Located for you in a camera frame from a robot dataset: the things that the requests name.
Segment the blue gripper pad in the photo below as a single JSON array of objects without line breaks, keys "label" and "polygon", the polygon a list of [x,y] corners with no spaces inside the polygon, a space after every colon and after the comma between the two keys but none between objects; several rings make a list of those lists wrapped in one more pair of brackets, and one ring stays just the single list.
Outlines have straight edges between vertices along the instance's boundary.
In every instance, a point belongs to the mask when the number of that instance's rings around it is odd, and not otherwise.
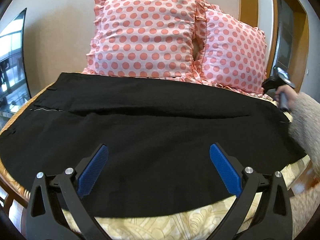
[{"label": "blue gripper pad", "polygon": [[77,194],[80,198],[88,195],[108,161],[108,147],[102,145],[78,178]]},{"label": "blue gripper pad", "polygon": [[210,159],[229,193],[239,197],[242,192],[241,178],[216,144],[210,147]]}]

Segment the screw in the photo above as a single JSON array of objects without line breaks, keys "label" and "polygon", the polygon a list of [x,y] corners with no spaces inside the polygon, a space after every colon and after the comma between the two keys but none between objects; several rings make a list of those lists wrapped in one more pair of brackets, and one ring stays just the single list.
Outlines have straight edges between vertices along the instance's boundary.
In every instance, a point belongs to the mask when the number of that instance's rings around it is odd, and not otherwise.
[{"label": "screw", "polygon": [[38,172],[38,173],[37,173],[37,178],[38,178],[38,179],[41,179],[42,177],[43,177],[43,172]]},{"label": "screw", "polygon": [[245,171],[246,173],[251,174],[251,173],[253,173],[253,168],[251,168],[251,167],[246,167],[246,168],[244,169],[244,171]]},{"label": "screw", "polygon": [[65,172],[65,174],[70,175],[73,173],[73,168],[66,168],[66,170],[64,172]]},{"label": "screw", "polygon": [[279,172],[279,171],[276,171],[276,172],[275,172],[275,175],[276,175],[276,177],[278,177],[278,178],[281,178],[281,176],[282,176],[281,172]]}]

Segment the fuzzy beige sleeve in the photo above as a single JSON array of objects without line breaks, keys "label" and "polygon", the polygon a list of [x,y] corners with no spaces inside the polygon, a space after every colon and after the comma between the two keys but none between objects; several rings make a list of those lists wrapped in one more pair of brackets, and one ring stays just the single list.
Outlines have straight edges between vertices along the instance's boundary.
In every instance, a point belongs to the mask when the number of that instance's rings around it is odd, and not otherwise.
[{"label": "fuzzy beige sleeve", "polygon": [[[309,155],[315,172],[320,175],[320,104],[299,93],[294,103],[290,136]],[[290,199],[292,209],[292,239],[306,226],[320,204],[320,184]]]}]

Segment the yellow patterned bedsheet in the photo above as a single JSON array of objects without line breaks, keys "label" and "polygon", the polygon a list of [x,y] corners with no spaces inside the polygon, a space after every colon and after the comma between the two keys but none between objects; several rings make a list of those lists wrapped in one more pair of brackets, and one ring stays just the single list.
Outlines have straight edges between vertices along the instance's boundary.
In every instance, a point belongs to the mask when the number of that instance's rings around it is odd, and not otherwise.
[{"label": "yellow patterned bedsheet", "polygon": [[[9,128],[9,126],[18,118],[18,116],[46,90],[44,88],[31,100],[29,100],[3,127],[0,134]],[[288,188],[297,177],[305,170],[310,158],[305,156],[301,160],[289,164],[281,172]],[[24,189],[16,182],[8,171],[3,166],[0,159],[0,176],[15,190],[21,197],[29,200],[30,192]],[[248,228],[250,221],[257,209],[261,193],[257,193],[251,208],[245,218],[245,221],[240,228],[240,231]],[[217,203],[198,208],[196,210],[182,212],[170,216],[150,217],[150,218],[99,218],[96,217],[98,223],[113,239],[123,240],[153,240],[153,239],[168,239],[168,240],[187,240],[187,239],[206,239],[212,231],[217,227],[220,221],[228,212],[233,204],[235,196],[229,197]],[[75,221],[68,211],[63,211],[67,222],[71,229],[78,231]]]}]

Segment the pillow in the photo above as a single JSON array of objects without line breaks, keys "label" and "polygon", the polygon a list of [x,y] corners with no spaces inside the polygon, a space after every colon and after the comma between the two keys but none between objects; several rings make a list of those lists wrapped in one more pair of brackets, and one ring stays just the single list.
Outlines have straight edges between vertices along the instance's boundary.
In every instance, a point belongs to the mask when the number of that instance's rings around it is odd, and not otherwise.
[{"label": "pillow", "polygon": [[95,0],[96,36],[84,73],[192,77],[200,0]]},{"label": "pillow", "polygon": [[257,27],[205,7],[206,20],[196,22],[203,49],[195,61],[199,79],[248,93],[261,93],[265,78],[265,36]]}]

